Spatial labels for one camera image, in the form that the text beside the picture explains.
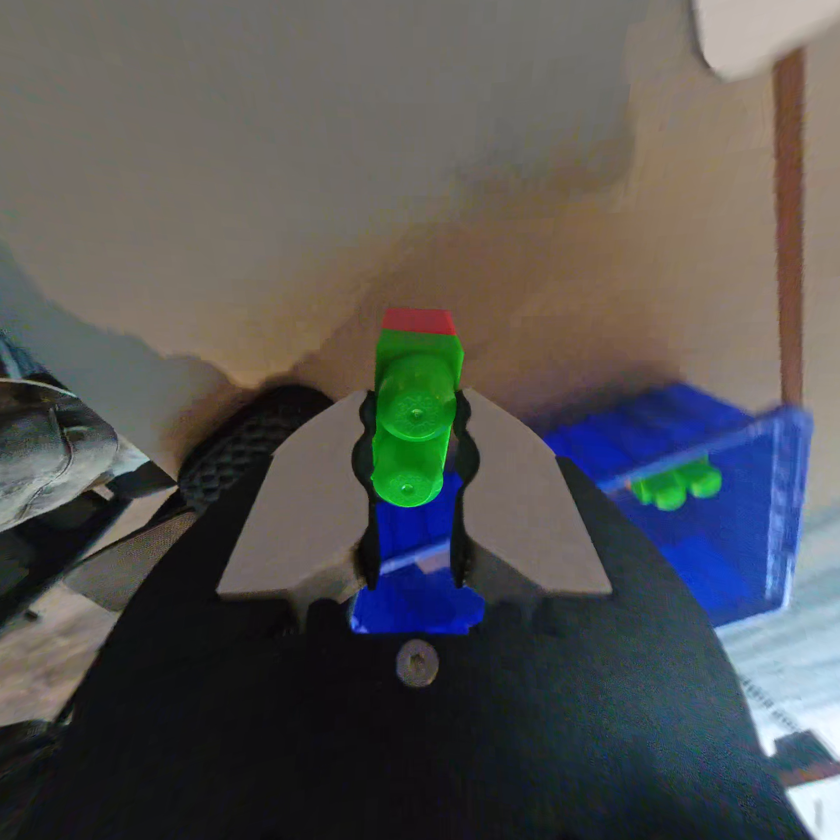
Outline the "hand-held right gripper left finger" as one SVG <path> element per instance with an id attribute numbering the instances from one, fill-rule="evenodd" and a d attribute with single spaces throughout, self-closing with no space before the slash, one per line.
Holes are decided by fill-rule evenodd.
<path id="1" fill-rule="evenodd" d="M 371 471 L 371 398 L 351 393 L 278 447 L 217 585 L 221 598 L 342 603 L 377 585 L 376 501 L 360 476 Z"/>

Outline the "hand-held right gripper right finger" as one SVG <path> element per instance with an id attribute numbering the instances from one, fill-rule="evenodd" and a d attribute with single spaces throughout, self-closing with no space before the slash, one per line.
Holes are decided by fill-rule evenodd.
<path id="1" fill-rule="evenodd" d="M 475 390 L 456 399 L 454 583 L 487 604 L 612 594 L 552 449 Z"/>

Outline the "green building block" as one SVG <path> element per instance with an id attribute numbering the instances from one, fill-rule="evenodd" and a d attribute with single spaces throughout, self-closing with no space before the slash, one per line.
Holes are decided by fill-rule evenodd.
<path id="1" fill-rule="evenodd" d="M 689 498 L 714 498 L 721 486 L 721 472 L 707 457 L 628 484 L 639 503 L 665 512 L 682 508 Z"/>
<path id="2" fill-rule="evenodd" d="M 458 335 L 381 330 L 371 480 L 383 501 L 417 508 L 443 488 L 464 358 Z"/>

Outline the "blue plastic bin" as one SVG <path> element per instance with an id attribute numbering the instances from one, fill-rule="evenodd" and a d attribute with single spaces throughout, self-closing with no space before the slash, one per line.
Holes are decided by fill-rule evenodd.
<path id="1" fill-rule="evenodd" d="M 781 609 L 789 600 L 802 533 L 812 419 L 783 406 L 759 415 L 686 383 L 629 397 L 546 432 L 654 544 L 688 586 L 713 627 Z M 636 480 L 707 457 L 722 486 L 665 512 L 637 501 Z M 358 634 L 466 634 L 484 603 L 457 588 L 446 568 L 422 561 L 449 547 L 461 480 L 452 468 L 422 507 L 376 509 L 381 577 L 358 594 L 350 616 Z"/>

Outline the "red building block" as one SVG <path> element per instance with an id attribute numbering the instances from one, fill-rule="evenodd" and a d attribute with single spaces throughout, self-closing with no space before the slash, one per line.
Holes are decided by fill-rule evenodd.
<path id="1" fill-rule="evenodd" d="M 388 308 L 381 328 L 395 332 L 457 335 L 453 316 L 444 309 Z"/>

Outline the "black textured wrist rest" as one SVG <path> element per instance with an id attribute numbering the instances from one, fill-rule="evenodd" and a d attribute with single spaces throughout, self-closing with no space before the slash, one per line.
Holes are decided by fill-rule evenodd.
<path id="1" fill-rule="evenodd" d="M 238 408 L 185 457 L 177 485 L 185 506 L 204 513 L 258 460 L 333 405 L 303 384 L 272 386 Z"/>

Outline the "person's leg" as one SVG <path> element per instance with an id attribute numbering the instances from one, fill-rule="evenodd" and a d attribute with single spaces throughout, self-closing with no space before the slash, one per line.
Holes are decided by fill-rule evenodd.
<path id="1" fill-rule="evenodd" d="M 1 530 L 77 498 L 110 471 L 119 450 L 117 432 L 71 392 L 3 377 Z"/>

